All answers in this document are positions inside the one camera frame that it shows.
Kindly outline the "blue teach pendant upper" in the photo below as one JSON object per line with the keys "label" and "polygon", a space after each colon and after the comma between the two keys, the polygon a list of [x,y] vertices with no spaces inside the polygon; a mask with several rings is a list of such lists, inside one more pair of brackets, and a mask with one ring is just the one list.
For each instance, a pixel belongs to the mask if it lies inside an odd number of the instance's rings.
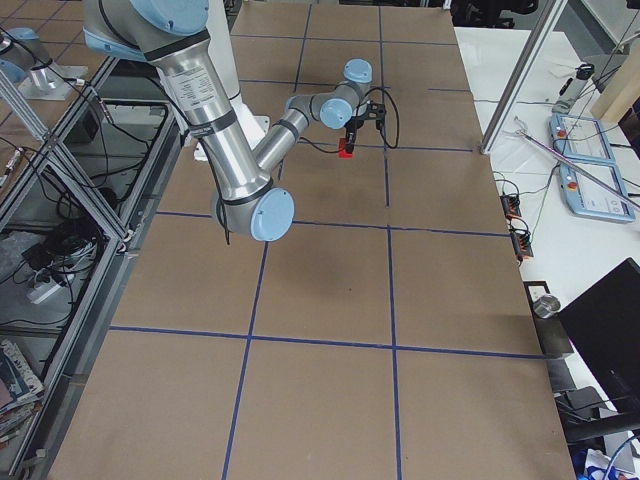
{"label": "blue teach pendant upper", "polygon": [[570,159],[614,163],[602,123],[594,118],[553,113],[549,120],[553,149]]}

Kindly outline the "small metal cup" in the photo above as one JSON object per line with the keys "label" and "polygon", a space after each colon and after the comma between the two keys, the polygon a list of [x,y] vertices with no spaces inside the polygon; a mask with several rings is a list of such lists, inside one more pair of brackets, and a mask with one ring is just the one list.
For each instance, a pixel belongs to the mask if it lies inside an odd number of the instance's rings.
{"label": "small metal cup", "polygon": [[554,295],[544,294],[533,301],[532,307],[537,318],[548,319],[561,310],[561,303]]}

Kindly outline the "aluminium frame post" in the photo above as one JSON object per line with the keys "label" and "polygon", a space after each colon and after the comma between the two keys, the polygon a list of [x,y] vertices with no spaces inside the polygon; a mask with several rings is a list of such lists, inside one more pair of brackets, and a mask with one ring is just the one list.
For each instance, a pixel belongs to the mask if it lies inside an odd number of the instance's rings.
{"label": "aluminium frame post", "polygon": [[502,130],[512,108],[516,104],[527,76],[534,67],[547,38],[553,32],[567,3],[567,0],[553,0],[548,1],[542,7],[540,17],[525,42],[496,109],[489,121],[488,127],[483,135],[480,143],[481,154],[490,154],[495,146],[500,131]]}

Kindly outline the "blue teach pendant lower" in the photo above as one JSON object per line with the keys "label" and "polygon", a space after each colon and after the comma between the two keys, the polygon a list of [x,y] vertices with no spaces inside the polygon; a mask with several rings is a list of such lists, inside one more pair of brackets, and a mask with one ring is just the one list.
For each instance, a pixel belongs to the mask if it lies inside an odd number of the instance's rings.
{"label": "blue teach pendant lower", "polygon": [[[627,195],[620,171],[615,164],[577,161],[576,165],[619,194]],[[622,201],[575,169],[561,164],[559,172],[564,200],[574,215],[617,223],[631,223],[636,219],[635,210],[628,202]]]}

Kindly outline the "reacher grabber stick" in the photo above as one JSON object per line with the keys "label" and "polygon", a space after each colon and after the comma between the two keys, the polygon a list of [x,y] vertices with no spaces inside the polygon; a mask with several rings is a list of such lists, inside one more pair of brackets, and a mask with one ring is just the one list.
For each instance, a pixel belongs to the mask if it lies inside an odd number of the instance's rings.
{"label": "reacher grabber stick", "polygon": [[585,177],[587,177],[588,179],[592,180],[594,183],[596,183],[597,185],[599,185],[602,188],[606,189],[608,192],[612,193],[613,195],[617,196],[622,201],[628,202],[633,207],[633,209],[635,211],[639,211],[639,204],[637,202],[635,202],[634,200],[632,200],[629,197],[628,194],[627,195],[619,194],[615,189],[610,188],[606,183],[604,183],[603,181],[599,180],[597,177],[593,176],[589,172],[585,171],[583,168],[581,168],[578,165],[576,165],[576,162],[577,162],[576,160],[571,160],[570,158],[567,158],[567,157],[563,156],[562,154],[556,152],[552,147],[549,147],[549,146],[543,144],[541,141],[537,140],[536,138],[532,137],[528,133],[528,128],[527,128],[526,123],[524,121],[522,121],[521,119],[519,119],[518,117],[515,117],[514,121],[515,121],[516,125],[518,126],[518,129],[515,132],[516,136],[520,136],[520,137],[526,139],[527,141],[529,141],[530,143],[534,144],[538,148],[542,149],[546,153],[549,153],[560,164],[564,164],[564,165],[569,166],[570,168],[575,169],[577,172],[583,174]]}

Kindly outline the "grey handheld scanner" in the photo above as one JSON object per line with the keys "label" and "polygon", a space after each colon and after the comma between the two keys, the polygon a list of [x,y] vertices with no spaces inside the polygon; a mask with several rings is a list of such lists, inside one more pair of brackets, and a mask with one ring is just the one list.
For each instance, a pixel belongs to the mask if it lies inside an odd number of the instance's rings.
{"label": "grey handheld scanner", "polygon": [[583,63],[578,66],[559,91],[558,99],[552,107],[553,113],[568,114],[582,93],[587,81],[592,77],[595,66],[592,63]]}

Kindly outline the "stack of magazines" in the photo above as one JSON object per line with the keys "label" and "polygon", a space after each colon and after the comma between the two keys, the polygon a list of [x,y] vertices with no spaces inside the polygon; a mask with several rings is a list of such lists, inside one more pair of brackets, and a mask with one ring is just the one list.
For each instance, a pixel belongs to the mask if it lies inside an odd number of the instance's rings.
{"label": "stack of magazines", "polygon": [[18,345],[1,339],[1,447],[19,433],[40,408],[45,386]]}

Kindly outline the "black monitor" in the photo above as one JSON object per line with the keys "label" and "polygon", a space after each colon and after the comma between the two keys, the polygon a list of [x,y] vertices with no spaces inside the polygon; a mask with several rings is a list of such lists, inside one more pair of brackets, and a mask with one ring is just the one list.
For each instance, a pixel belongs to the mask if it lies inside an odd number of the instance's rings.
{"label": "black monitor", "polygon": [[573,346],[621,412],[639,409],[639,265],[627,258],[559,313]]}

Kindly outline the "red block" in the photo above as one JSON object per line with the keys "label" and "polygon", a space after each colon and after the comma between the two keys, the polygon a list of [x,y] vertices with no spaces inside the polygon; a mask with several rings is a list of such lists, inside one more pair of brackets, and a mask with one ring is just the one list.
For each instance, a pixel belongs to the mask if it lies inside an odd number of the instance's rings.
{"label": "red block", "polygon": [[339,140],[338,157],[342,159],[351,159],[353,157],[354,144],[346,137]]}

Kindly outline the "brown paper table cover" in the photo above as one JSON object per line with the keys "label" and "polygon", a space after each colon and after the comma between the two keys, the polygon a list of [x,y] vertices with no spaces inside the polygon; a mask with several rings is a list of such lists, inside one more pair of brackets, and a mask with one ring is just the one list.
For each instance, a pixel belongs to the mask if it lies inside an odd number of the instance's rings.
{"label": "brown paper table cover", "polygon": [[271,244],[226,240],[180,158],[49,477],[571,478],[448,14],[249,3],[233,47],[273,117],[370,61],[400,145],[310,128]]}

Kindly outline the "blue teach pendant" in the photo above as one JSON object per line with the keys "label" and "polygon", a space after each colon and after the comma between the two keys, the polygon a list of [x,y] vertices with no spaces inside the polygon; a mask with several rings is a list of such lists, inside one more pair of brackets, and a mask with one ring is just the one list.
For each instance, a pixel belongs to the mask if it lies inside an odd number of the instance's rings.
{"label": "blue teach pendant", "polygon": [[549,120],[553,149],[570,159],[614,163],[602,123],[594,118],[553,113]]}
{"label": "blue teach pendant", "polygon": [[[576,165],[619,194],[627,195],[620,171],[615,164],[577,161]],[[561,164],[559,172],[564,200],[574,215],[617,223],[631,223],[636,219],[635,210],[628,202],[622,201],[575,169]]]}

